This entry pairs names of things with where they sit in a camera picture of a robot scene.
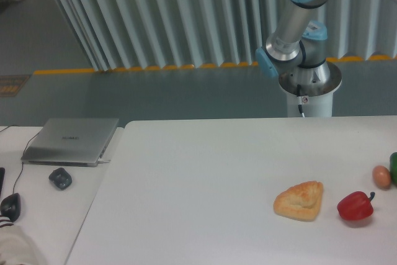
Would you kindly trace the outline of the person's striped sleeve forearm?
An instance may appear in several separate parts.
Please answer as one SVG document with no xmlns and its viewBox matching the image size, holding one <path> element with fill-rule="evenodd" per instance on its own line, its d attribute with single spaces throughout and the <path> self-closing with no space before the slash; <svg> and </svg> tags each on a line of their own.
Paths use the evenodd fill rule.
<svg viewBox="0 0 397 265">
<path fill-rule="evenodd" d="M 47 264 L 20 226 L 1 215 L 1 264 Z"/>
</svg>

